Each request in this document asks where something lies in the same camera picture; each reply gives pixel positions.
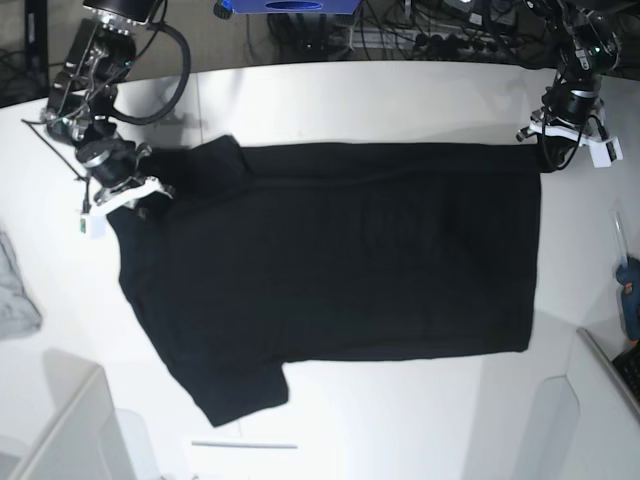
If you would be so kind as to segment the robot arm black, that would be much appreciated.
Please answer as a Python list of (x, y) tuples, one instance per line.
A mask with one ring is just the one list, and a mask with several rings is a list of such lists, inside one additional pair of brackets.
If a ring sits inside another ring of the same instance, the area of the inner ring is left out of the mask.
[[(74, 150), (68, 167), (83, 183), (80, 232), (88, 238), (103, 236), (107, 217), (126, 207), (136, 209), (145, 198), (173, 199), (175, 190), (140, 169), (153, 153), (146, 143), (125, 140), (120, 122), (147, 126), (166, 117), (181, 99), (191, 71), (186, 38), (165, 21), (165, 1), (86, 1), (89, 18), (83, 20), (51, 85), (46, 108), (28, 127), (48, 147), (56, 143)], [(170, 37), (181, 52), (181, 73), (173, 95), (155, 113), (135, 117), (115, 106), (118, 85), (144, 56), (131, 32), (138, 25), (154, 35)]]
[(600, 90), (603, 75), (619, 61), (616, 33), (603, 14), (568, 1), (529, 1), (527, 6), (544, 20), (553, 39), (556, 73), (517, 140), (536, 139), (544, 173), (564, 170), (581, 147), (589, 150), (596, 168), (612, 166), (623, 154), (606, 126)]

